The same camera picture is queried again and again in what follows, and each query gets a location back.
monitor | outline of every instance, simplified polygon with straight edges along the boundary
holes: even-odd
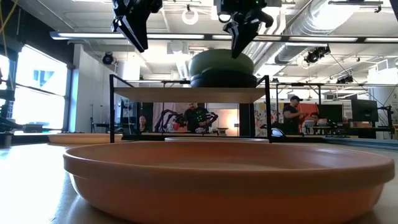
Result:
[[[343,105],[318,105],[318,111],[320,119],[343,122]]]
[[[377,102],[373,100],[351,100],[353,121],[378,122]]]

black shirt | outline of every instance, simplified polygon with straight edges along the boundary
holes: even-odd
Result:
[[[285,106],[284,113],[286,111],[289,111],[290,113],[298,113],[299,112],[296,108],[294,108],[291,105]],[[299,124],[300,124],[299,116],[296,116],[294,118],[286,118],[284,116],[284,131],[285,131],[285,134],[298,133],[299,132]]]
[[[184,113],[184,118],[188,121],[187,129],[188,131],[195,132],[199,128],[199,122],[206,121],[206,114],[209,113],[208,110],[198,106],[196,109],[187,109]]]

baseball cap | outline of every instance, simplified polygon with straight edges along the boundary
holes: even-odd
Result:
[[[303,101],[303,99],[300,99],[298,96],[292,96],[292,97],[290,98],[290,100],[291,100],[291,101],[292,101],[292,100]]]

green bowl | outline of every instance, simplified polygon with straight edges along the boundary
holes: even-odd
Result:
[[[211,49],[194,56],[188,64],[190,77],[200,74],[209,68],[235,70],[252,75],[254,71],[253,61],[241,53],[237,59],[232,58],[231,50]]]

wooden shelf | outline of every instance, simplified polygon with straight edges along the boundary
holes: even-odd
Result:
[[[253,103],[264,88],[115,88],[114,92],[135,102],[152,103]]]

